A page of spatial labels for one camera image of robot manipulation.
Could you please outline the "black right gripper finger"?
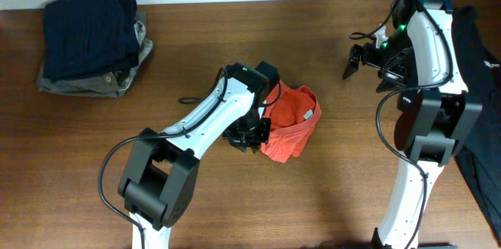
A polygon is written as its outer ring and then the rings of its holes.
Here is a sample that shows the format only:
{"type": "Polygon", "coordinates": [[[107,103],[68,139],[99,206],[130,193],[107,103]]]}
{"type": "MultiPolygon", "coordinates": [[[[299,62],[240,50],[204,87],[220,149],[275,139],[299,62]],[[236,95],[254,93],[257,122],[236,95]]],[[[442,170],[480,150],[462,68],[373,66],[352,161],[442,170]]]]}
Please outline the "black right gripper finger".
{"type": "Polygon", "coordinates": [[[359,70],[359,64],[362,58],[362,46],[353,45],[350,49],[348,63],[345,67],[342,79],[346,80],[359,70]]]}
{"type": "Polygon", "coordinates": [[[376,93],[390,92],[405,88],[405,85],[395,81],[383,80],[376,88],[376,93]]]}

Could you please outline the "orange t-shirt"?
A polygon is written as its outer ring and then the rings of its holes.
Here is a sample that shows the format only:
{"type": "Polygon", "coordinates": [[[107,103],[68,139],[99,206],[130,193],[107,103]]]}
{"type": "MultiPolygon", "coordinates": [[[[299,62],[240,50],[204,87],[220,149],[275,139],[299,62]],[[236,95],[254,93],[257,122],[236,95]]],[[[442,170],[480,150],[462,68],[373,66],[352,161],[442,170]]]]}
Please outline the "orange t-shirt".
{"type": "Polygon", "coordinates": [[[266,98],[263,117],[271,119],[269,140],[260,151],[273,161],[285,163],[299,157],[309,136],[321,118],[322,111],[316,94],[307,86],[290,88],[279,82],[266,98]]]}

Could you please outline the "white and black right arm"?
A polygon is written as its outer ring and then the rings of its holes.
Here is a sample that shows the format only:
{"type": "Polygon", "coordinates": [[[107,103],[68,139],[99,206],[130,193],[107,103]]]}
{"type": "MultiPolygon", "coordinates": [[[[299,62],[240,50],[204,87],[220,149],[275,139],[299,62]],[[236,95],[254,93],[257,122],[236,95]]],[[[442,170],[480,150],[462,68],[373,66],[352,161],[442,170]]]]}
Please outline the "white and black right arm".
{"type": "Polygon", "coordinates": [[[361,65],[378,71],[385,94],[375,121],[381,142],[398,157],[390,204],[373,231],[371,248],[417,248],[429,196],[438,176],[462,147],[481,101],[460,73],[452,35],[451,0],[394,0],[386,24],[354,32],[343,77],[361,65]]]}

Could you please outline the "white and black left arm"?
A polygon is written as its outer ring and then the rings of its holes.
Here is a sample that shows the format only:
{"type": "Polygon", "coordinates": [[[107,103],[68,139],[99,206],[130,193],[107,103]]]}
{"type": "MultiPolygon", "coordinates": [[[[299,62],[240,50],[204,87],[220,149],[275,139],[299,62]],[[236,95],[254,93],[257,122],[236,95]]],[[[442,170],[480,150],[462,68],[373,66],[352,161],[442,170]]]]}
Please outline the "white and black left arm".
{"type": "Polygon", "coordinates": [[[146,128],[133,139],[117,191],[133,222],[134,248],[168,247],[172,226],[193,198],[200,159],[216,139],[254,152],[268,142],[271,120],[264,111],[279,87],[277,68],[234,63],[221,75],[179,122],[162,132],[146,128]]]}

